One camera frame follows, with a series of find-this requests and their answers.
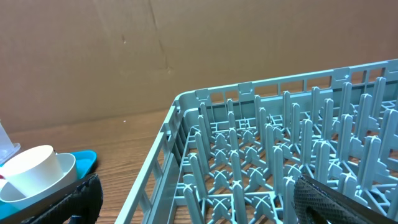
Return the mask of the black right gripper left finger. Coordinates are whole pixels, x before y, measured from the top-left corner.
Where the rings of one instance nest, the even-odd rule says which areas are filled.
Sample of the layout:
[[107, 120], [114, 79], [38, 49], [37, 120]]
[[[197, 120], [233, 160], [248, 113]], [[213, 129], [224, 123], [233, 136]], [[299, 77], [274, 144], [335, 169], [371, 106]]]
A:
[[98, 174], [58, 190], [6, 218], [1, 223], [96, 223], [103, 204], [103, 189]]

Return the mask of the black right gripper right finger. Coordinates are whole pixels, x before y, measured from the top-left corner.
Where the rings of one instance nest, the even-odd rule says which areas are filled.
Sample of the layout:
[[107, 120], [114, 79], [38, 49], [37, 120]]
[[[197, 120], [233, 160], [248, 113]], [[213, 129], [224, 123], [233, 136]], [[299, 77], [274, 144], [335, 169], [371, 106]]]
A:
[[294, 209], [301, 224], [397, 224], [307, 175], [301, 175], [295, 183]]

